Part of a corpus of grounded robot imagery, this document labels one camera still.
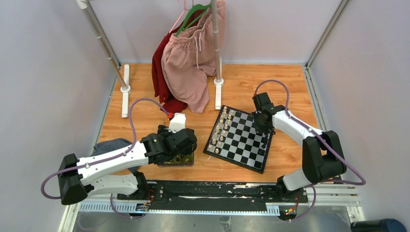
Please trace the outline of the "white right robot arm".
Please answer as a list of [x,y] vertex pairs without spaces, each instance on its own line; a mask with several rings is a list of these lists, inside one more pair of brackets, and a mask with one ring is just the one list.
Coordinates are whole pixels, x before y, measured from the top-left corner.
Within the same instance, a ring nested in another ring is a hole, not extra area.
[[336,157],[343,156],[338,135],[332,131],[312,128],[286,110],[275,106],[266,92],[252,98],[255,111],[252,113],[258,134],[280,130],[302,148],[302,167],[277,180],[276,195],[288,202],[295,191],[343,174],[347,166]]

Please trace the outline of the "black and white chessboard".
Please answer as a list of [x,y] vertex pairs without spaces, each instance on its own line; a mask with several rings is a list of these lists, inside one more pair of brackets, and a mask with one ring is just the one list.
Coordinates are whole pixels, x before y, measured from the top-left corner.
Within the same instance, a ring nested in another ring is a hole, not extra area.
[[[212,157],[262,174],[266,166],[270,145],[275,132],[272,131],[258,135],[255,131],[254,118],[251,113],[226,106],[227,114],[224,114],[224,106],[222,106],[218,114],[203,152]],[[229,111],[233,111],[232,118],[230,119],[232,122],[228,125],[228,129],[224,130],[224,125],[227,125],[226,121]],[[224,118],[223,124],[219,122],[220,117]],[[215,134],[216,126],[220,126],[220,134]],[[266,148],[262,149],[261,141],[263,141],[264,135],[267,134],[269,134],[269,139]],[[219,140],[221,136],[224,137],[222,142]],[[212,139],[217,140],[215,145],[212,144]],[[213,152],[208,151],[209,145],[218,148],[220,152],[218,154],[215,153],[215,149]]]

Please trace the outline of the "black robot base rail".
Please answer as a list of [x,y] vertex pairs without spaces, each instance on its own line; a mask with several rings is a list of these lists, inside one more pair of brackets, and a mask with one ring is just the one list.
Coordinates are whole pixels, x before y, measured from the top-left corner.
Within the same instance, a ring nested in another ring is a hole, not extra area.
[[90,197],[76,204],[74,211],[118,212],[127,217],[177,214],[277,216],[292,220],[314,206],[360,205],[353,186],[335,183],[298,190],[286,198],[279,196],[275,183],[155,180],[149,182],[148,190],[143,197],[124,194]]

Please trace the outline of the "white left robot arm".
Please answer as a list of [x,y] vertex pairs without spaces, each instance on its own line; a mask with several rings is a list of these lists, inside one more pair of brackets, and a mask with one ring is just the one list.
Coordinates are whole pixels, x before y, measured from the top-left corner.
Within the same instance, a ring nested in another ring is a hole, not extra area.
[[71,205],[102,194],[145,199],[149,189],[141,172],[123,176],[115,173],[131,167],[171,161],[178,155],[193,153],[196,147],[194,130],[185,128],[177,132],[152,133],[133,145],[97,156],[77,158],[75,154],[66,155],[58,174],[60,202]]

